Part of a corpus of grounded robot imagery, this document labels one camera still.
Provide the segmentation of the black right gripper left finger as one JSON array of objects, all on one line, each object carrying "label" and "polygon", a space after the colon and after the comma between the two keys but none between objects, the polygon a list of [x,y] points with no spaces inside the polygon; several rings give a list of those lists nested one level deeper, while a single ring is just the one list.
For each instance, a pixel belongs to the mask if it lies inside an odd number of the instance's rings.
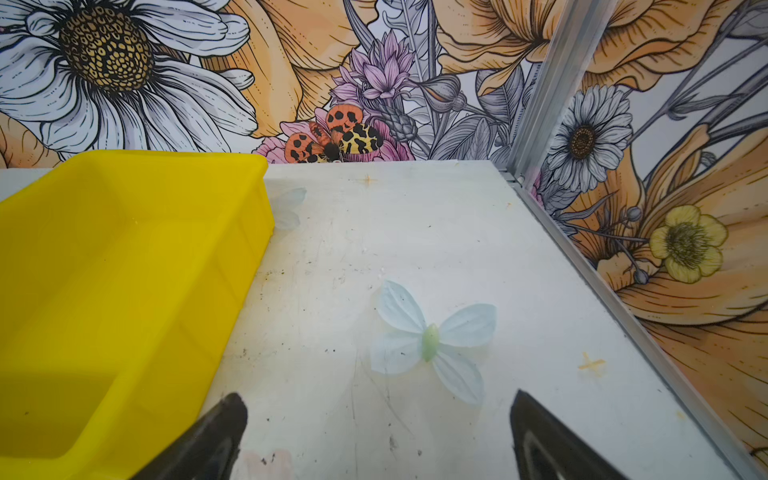
[{"label": "black right gripper left finger", "polygon": [[132,479],[229,479],[247,421],[240,395],[226,395]]}]

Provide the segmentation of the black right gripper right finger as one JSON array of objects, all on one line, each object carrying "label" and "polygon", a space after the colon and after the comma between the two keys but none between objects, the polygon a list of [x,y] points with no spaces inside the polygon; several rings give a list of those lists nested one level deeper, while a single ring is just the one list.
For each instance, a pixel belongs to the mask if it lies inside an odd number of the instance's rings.
[{"label": "black right gripper right finger", "polygon": [[516,392],[509,421],[520,479],[626,479],[524,390]]}]

